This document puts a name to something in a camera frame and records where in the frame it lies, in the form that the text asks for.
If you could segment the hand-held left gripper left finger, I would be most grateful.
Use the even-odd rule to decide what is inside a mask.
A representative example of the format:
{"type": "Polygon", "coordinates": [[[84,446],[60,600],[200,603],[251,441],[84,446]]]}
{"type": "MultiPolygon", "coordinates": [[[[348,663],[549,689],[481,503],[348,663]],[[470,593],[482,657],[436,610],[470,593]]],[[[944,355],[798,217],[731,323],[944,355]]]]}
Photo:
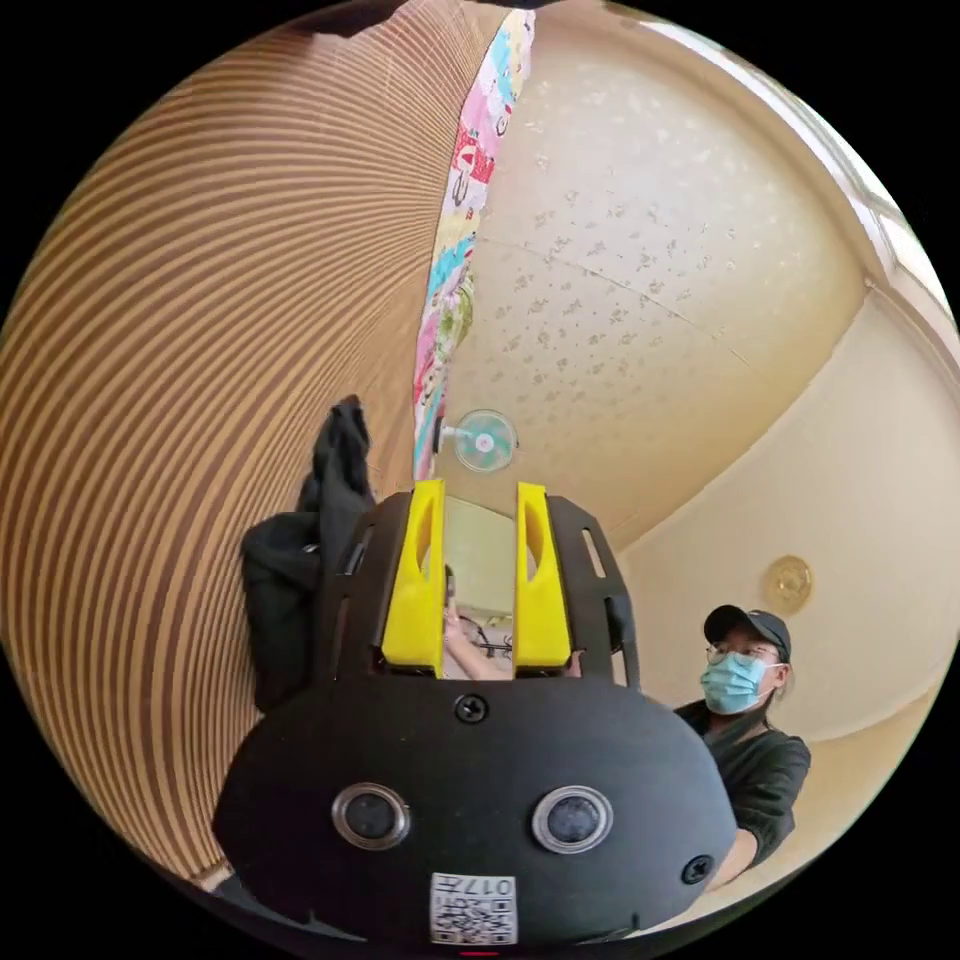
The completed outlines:
{"type": "Polygon", "coordinates": [[[409,498],[381,652],[394,669],[441,669],[446,623],[446,487],[419,481],[409,498]]]}

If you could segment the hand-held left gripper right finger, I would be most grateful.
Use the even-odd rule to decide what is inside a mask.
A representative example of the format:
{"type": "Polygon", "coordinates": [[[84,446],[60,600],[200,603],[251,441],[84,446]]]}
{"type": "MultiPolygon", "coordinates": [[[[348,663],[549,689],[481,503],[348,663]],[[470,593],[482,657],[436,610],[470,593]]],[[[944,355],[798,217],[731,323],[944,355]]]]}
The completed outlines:
{"type": "Polygon", "coordinates": [[[572,654],[546,489],[517,485],[513,612],[516,669],[564,669],[572,654]]]}

